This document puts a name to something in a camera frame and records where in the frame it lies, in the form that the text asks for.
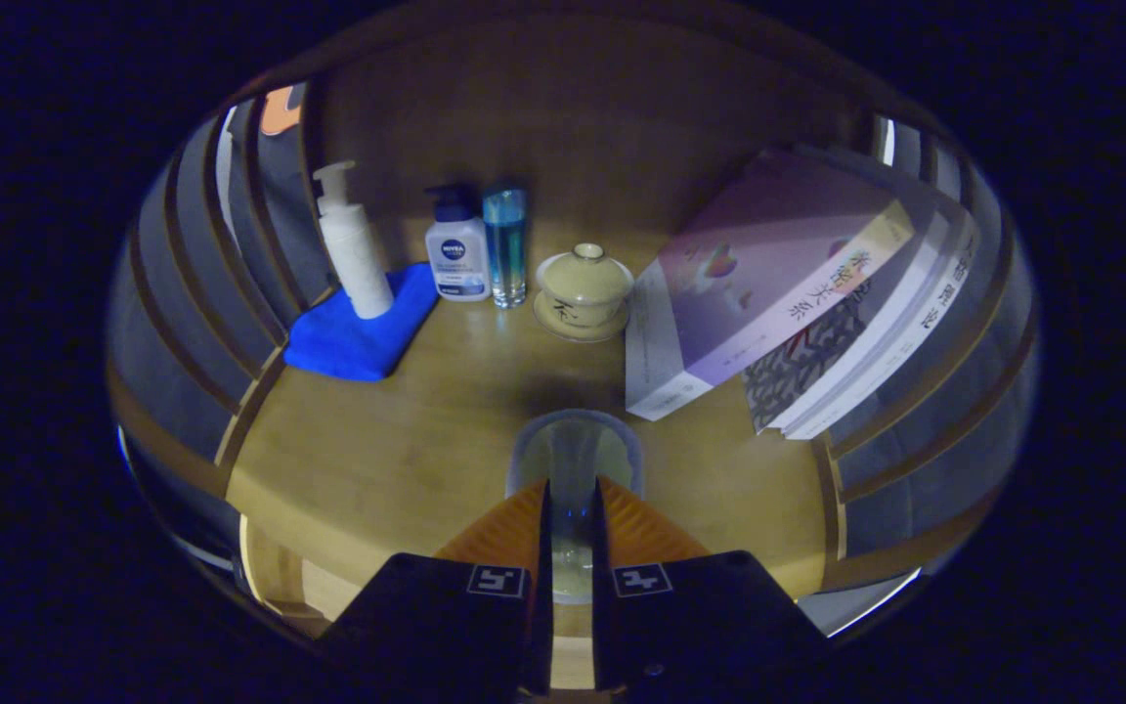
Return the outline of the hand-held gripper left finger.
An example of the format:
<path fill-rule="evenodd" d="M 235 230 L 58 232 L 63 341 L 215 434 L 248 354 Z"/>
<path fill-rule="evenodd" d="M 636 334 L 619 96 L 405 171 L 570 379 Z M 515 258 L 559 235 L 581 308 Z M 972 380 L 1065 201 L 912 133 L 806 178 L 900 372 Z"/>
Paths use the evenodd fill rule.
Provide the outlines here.
<path fill-rule="evenodd" d="M 357 698 L 522 698 L 549 685 L 549 485 L 434 555 L 397 552 L 319 638 Z"/>

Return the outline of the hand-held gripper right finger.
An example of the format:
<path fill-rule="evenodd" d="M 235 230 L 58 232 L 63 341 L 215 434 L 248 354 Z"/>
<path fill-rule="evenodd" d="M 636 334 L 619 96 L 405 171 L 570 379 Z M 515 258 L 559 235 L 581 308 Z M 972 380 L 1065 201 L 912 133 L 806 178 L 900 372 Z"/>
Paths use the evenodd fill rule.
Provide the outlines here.
<path fill-rule="evenodd" d="M 595 484 L 591 636 L 616 698 L 774 698 L 830 654 L 747 550 L 713 552 L 613 478 Z"/>

